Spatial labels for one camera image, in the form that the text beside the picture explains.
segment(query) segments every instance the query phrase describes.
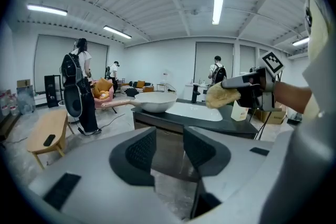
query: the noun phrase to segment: countertop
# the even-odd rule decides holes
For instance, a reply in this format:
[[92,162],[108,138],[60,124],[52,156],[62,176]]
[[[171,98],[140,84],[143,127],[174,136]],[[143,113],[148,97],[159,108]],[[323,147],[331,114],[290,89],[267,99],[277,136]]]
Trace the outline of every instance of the countertop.
[[[179,103],[191,103],[190,100],[177,99]],[[195,105],[205,105],[205,102],[196,102]],[[254,135],[258,132],[248,120],[235,121],[231,118],[232,106],[226,105],[219,110],[220,114],[223,117],[221,121],[205,121],[199,119],[188,118],[184,116],[169,114],[166,112],[163,113],[151,113],[147,112],[140,107],[135,107],[132,109],[134,113],[139,113],[145,116],[153,117],[159,120],[168,121],[174,124],[179,124],[183,126],[196,126],[204,128],[210,131],[219,132],[223,134],[231,134],[239,136],[239,134],[245,135]]]

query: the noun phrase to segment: water bottle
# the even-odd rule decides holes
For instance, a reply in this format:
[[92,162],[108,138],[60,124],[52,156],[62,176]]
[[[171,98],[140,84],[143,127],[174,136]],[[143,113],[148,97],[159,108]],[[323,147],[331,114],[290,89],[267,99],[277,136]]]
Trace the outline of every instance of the water bottle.
[[17,108],[17,102],[16,102],[15,94],[10,96],[9,109],[11,110],[11,114],[13,116],[16,116],[19,113],[19,109]]
[[3,116],[7,116],[9,114],[9,107],[6,102],[5,94],[1,94],[0,96],[0,106],[1,106],[1,112]]

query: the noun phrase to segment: cardboard box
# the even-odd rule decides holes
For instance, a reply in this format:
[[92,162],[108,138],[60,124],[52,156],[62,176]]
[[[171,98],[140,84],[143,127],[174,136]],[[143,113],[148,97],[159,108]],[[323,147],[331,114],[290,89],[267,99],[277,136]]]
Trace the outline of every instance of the cardboard box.
[[21,88],[21,87],[26,87],[30,86],[30,79],[24,79],[24,80],[17,80],[16,81],[16,87]]
[[265,123],[267,120],[267,117],[269,113],[271,113],[271,116],[269,117],[267,123],[269,124],[281,124],[283,123],[283,120],[285,119],[285,116],[287,114],[287,107],[283,104],[276,103],[275,104],[276,108],[281,108],[281,111],[273,111],[273,112],[267,112],[267,111],[262,111],[262,110],[257,110],[256,111],[256,116],[257,118]]

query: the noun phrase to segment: white shirt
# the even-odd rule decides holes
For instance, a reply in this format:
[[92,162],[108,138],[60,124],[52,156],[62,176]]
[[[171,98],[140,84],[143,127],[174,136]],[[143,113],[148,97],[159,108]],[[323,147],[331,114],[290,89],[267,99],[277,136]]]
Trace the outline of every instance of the white shirt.
[[[220,62],[218,62],[216,65],[218,65],[218,67],[222,67],[223,66]],[[213,64],[213,65],[210,66],[210,72],[214,72],[216,70],[216,68],[217,68],[216,65]]]
[[[72,54],[75,54],[77,55],[78,53],[78,49],[75,49]],[[78,55],[78,58],[79,58],[79,64],[80,64],[80,69],[82,70],[82,74],[83,74],[83,77],[86,78],[87,75],[85,73],[85,61],[86,60],[89,60],[92,58],[92,56],[90,55],[90,53],[88,53],[87,51],[82,51],[79,55]]]
[[118,71],[118,67],[115,65],[115,64],[113,64],[113,65],[111,65],[110,66],[110,77],[112,77],[112,78],[114,78],[114,73],[113,72],[117,72]]

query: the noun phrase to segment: wooden stool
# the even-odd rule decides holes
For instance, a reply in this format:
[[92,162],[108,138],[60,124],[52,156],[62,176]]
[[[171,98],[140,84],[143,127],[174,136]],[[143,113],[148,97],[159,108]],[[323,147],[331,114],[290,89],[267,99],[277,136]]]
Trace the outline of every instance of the wooden stool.
[[[36,123],[30,137],[27,140],[27,150],[33,154],[38,165],[44,169],[38,154],[51,151],[58,151],[63,157],[62,149],[65,148],[65,133],[67,125],[74,133],[68,123],[68,112],[66,110],[55,110],[43,115]],[[43,146],[43,143],[50,134],[55,138],[50,146]]]

